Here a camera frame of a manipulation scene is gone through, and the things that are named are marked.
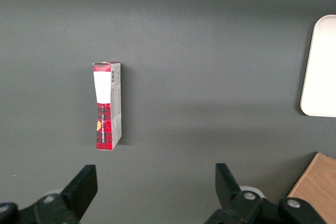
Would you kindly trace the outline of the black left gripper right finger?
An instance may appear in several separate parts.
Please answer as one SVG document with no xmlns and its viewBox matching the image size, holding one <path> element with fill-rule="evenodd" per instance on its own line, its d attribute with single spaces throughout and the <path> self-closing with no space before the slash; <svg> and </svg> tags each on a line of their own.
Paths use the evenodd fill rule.
<svg viewBox="0 0 336 224">
<path fill-rule="evenodd" d="M 281 223 L 278 206 L 239 187 L 225 163 L 215 166 L 215 190 L 221 205 L 206 223 Z"/>
</svg>

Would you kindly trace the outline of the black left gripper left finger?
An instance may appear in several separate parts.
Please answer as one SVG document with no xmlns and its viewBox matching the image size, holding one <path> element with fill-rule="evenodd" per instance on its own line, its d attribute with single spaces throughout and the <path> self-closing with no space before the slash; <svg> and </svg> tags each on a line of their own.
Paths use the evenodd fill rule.
<svg viewBox="0 0 336 224">
<path fill-rule="evenodd" d="M 86 165 L 58 194 L 33 205 L 37 223 L 79 223 L 98 191 L 95 165 Z"/>
</svg>

